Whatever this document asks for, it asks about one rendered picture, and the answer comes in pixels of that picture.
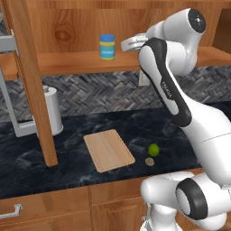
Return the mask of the white paper towel roll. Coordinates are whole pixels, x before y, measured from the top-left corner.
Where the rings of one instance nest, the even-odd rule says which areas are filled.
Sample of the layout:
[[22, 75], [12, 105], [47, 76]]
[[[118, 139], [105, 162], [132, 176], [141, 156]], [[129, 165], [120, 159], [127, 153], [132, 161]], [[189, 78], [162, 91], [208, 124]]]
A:
[[57, 89], [44, 85], [43, 92], [49, 114], [51, 132], [53, 135], [60, 134], [63, 130], [63, 124], [61, 122]]

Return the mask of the wooden base cabinet door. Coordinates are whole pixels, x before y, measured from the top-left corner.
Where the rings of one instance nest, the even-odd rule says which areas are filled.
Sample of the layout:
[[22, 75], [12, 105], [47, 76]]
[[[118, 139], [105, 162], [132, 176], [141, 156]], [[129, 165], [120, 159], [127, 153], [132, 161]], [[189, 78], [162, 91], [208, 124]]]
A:
[[143, 203], [120, 201], [92, 207], [94, 231], [139, 231], [142, 224]]

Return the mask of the blue-lidded yellow condiment jar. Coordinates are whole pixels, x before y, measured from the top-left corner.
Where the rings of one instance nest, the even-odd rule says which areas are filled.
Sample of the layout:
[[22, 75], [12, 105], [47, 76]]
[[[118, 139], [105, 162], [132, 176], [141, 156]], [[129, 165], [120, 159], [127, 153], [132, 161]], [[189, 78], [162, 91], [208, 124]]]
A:
[[113, 34], [101, 34], [99, 36], [99, 57], [106, 61], [116, 57], [116, 38]]

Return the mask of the narrow wooden drawer front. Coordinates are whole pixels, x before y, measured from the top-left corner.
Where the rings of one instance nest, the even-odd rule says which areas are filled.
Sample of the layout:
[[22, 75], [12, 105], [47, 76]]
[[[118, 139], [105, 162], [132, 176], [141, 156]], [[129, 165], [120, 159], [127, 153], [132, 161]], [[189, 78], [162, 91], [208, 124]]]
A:
[[144, 177], [89, 186], [91, 203], [93, 205], [99, 205], [140, 197], [140, 185], [143, 180]]

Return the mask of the grey bowl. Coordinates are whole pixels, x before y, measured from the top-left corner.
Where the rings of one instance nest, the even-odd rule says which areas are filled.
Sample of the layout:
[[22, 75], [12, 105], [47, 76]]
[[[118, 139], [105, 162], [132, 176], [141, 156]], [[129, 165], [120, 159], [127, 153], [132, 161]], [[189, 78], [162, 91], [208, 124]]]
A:
[[121, 42], [121, 50], [127, 51], [137, 51], [148, 41], [145, 33], [138, 33], [133, 37], [130, 37]]

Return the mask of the light wooden cutting board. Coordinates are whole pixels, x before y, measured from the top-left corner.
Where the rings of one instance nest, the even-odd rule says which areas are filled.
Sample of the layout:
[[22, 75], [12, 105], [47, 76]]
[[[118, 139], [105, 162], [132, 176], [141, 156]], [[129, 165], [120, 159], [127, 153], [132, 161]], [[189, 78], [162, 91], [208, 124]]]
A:
[[135, 158], [115, 129], [87, 134], [84, 141], [100, 173], [135, 163]]

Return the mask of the wide wooden drawer front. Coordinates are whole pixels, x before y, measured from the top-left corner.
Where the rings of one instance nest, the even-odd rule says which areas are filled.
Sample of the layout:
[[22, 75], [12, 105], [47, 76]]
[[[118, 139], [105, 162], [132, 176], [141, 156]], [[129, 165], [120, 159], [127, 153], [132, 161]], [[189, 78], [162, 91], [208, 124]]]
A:
[[87, 187], [0, 199], [14, 204], [23, 205], [21, 215], [0, 219], [0, 231], [92, 231]]

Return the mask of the wooden wall cabinet with shelf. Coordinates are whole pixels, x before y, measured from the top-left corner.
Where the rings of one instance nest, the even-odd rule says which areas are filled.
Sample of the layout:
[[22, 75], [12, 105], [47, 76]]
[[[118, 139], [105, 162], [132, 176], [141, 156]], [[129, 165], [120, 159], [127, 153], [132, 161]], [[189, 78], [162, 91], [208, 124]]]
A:
[[[199, 10], [207, 29], [197, 65], [231, 65], [231, 0], [26, 0], [43, 76], [137, 70], [137, 53], [120, 42], [185, 8]], [[115, 58], [99, 57], [99, 36], [115, 36]]]

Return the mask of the green lime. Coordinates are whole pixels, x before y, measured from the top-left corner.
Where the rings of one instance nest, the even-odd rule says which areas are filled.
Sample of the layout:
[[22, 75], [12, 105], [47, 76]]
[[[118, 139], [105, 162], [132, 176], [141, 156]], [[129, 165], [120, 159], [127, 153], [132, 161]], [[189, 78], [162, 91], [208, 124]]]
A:
[[160, 148], [156, 143], [152, 143], [149, 147], [148, 147], [148, 153], [150, 156], [154, 157], [157, 156], [159, 154]]

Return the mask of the white wall outlet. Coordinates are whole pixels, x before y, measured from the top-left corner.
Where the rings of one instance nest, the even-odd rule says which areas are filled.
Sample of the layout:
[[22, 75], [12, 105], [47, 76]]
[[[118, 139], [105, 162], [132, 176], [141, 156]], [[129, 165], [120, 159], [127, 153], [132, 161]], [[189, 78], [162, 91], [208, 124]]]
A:
[[139, 87], [145, 87], [145, 86], [149, 86], [149, 85], [150, 85], [150, 80], [145, 76], [145, 74], [142, 71], [140, 71], [138, 86]]

